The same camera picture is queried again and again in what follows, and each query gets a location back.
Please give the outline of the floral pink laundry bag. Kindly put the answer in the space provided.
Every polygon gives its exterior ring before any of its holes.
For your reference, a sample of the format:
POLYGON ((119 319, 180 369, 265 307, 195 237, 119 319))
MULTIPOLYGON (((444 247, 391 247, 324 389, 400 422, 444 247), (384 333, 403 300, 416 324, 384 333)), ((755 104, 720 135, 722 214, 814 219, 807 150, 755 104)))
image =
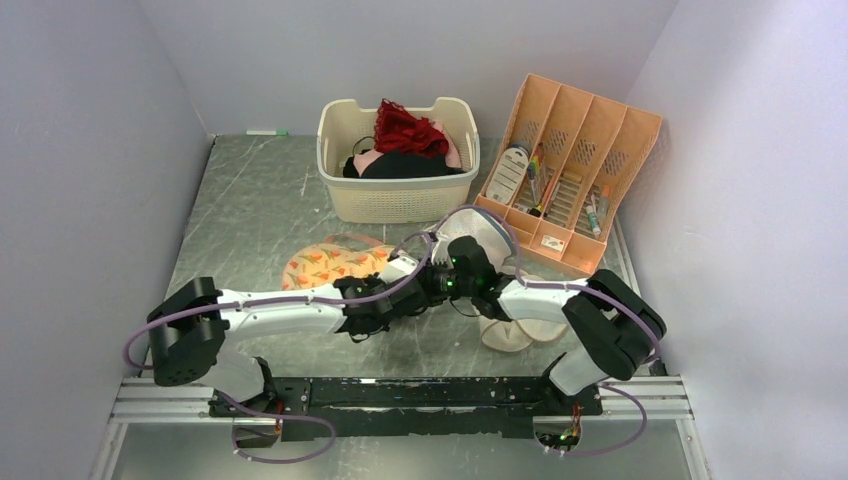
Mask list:
POLYGON ((308 289, 343 277, 378 274, 388 264, 394 246, 366 235, 340 233, 294 254, 284 266, 284 291, 308 289))

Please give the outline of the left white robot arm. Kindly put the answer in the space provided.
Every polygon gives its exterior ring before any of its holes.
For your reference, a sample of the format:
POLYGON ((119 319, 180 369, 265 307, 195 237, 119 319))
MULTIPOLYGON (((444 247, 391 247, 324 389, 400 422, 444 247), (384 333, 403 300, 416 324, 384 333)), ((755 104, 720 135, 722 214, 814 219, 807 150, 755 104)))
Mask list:
POLYGON ((413 277, 343 277, 278 292, 219 289, 212 278, 199 277, 148 315, 153 378, 162 387, 202 383, 261 416, 275 406, 277 388, 267 364, 239 353, 236 344, 298 332, 343 333, 361 341, 430 305, 413 277))

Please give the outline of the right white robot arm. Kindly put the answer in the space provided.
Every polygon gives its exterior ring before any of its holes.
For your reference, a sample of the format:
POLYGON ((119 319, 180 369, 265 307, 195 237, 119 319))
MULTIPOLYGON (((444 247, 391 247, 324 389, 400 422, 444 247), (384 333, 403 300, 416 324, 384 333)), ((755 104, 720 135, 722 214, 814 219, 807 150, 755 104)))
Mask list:
POLYGON ((490 321, 561 324, 579 341, 549 365, 539 391, 542 406, 562 414, 578 393, 602 380, 629 380, 657 357, 667 332, 664 320, 614 272, 601 269, 571 282, 529 280, 502 271, 514 243, 495 235, 433 236, 431 257, 439 287, 450 299, 467 299, 490 321))

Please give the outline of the white mesh cylinder laundry bag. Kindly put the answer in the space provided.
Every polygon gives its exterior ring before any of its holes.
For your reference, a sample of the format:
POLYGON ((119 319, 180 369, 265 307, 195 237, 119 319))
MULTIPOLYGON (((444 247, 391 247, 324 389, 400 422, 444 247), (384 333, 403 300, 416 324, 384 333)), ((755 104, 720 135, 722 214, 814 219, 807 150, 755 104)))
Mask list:
POLYGON ((428 231, 435 234, 433 251, 429 254, 433 262, 447 261, 449 243, 464 236, 476 240, 496 272, 501 272, 505 261, 516 254, 514 242, 503 225, 487 211, 470 206, 448 213, 428 231))

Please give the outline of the cream plastic laundry basket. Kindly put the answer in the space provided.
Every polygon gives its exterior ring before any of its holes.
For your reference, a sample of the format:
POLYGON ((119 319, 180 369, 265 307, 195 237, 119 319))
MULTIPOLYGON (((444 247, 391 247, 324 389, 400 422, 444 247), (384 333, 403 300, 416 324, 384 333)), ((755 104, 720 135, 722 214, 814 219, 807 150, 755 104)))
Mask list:
POLYGON ((344 177, 343 166, 354 155, 354 146, 373 134, 377 110, 362 108, 354 99, 334 100, 321 113, 316 162, 340 220, 364 224, 429 222, 466 202, 480 169, 480 137, 470 106, 456 97, 438 97, 430 107, 407 110, 445 127, 460 155, 462 172, 404 179, 344 177))

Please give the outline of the small white label card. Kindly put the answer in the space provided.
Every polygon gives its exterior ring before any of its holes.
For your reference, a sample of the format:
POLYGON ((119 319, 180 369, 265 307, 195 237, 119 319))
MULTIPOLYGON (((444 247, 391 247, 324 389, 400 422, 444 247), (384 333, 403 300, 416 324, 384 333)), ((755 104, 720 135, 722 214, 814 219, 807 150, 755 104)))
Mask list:
POLYGON ((543 235, 540 241, 540 246, 562 253, 565 250, 566 242, 551 235, 543 235))

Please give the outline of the white labelled bottle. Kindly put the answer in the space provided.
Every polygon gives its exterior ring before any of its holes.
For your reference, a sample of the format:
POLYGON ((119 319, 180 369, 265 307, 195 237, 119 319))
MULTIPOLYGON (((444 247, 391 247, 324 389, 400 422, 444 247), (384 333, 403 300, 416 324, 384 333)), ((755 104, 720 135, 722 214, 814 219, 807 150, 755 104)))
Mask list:
POLYGON ((521 145, 507 147, 499 156, 483 195, 508 205, 520 189, 529 165, 529 151, 521 145))

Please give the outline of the pens in organizer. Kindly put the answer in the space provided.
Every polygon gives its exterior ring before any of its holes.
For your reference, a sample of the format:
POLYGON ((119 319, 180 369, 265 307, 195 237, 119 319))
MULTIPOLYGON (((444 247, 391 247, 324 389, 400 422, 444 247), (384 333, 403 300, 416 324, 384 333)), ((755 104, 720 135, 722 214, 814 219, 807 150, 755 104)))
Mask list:
POLYGON ((531 206, 528 213, 542 217, 544 205, 550 197, 556 183, 557 167, 546 160, 546 147, 539 142, 534 147, 527 166, 527 181, 531 193, 531 206))

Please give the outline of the white glue stick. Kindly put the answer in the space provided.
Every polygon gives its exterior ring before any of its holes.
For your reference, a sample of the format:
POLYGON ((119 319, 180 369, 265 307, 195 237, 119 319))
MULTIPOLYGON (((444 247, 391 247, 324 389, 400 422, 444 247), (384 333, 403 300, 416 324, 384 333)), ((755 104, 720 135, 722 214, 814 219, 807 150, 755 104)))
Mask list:
POLYGON ((591 230, 593 236, 598 238, 601 235, 601 228, 595 207, 593 205, 586 205, 585 212, 589 229, 591 230))

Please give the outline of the orange desk file organizer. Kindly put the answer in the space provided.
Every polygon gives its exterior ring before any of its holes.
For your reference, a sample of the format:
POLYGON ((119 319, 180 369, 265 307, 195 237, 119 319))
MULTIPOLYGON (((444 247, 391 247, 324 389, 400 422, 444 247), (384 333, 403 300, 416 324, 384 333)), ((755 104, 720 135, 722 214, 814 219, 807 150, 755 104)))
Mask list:
POLYGON ((505 205, 483 195, 491 172, 474 202, 515 229, 524 257, 563 272, 591 274, 601 266, 615 214, 662 125, 659 114, 529 74, 516 96, 500 149, 518 144, 531 155, 537 143, 546 147, 546 160, 557 173, 543 216, 528 213, 532 200, 527 177, 505 205), (586 205, 595 207, 598 238, 589 229, 586 205), (543 235, 563 239, 565 250, 541 247, 543 235))

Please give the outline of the red lace garment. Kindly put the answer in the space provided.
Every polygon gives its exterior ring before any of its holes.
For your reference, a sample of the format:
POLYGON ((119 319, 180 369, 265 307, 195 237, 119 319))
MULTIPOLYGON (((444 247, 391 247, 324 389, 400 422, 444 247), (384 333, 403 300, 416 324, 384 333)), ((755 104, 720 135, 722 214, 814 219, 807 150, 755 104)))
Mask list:
POLYGON ((376 114, 373 135, 376 151, 426 158, 448 154, 448 139, 429 118, 416 117, 402 105, 388 99, 381 101, 376 114))

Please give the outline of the white green marker pen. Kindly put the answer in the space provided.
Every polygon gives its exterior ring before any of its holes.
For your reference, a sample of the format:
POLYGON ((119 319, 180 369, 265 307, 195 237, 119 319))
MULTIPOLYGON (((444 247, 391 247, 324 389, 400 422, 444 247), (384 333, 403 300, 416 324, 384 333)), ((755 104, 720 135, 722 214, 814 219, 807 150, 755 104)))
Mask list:
POLYGON ((249 136, 267 136, 267 137, 285 137, 289 136, 287 130, 247 130, 245 135, 249 136))

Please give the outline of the black metal base rail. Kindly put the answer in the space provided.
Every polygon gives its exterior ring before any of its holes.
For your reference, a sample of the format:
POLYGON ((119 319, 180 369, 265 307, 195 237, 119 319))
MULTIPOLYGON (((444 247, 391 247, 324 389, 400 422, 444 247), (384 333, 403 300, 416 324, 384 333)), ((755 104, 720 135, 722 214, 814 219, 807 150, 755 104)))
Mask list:
POLYGON ((249 402, 252 414, 210 387, 160 387, 149 378, 123 381, 111 412, 117 424, 230 425, 238 439, 277 441, 326 437, 499 434, 529 439, 543 424, 609 419, 639 422, 692 418, 677 377, 638 376, 592 386, 575 396, 532 376, 339 378, 282 377, 270 399, 249 402))

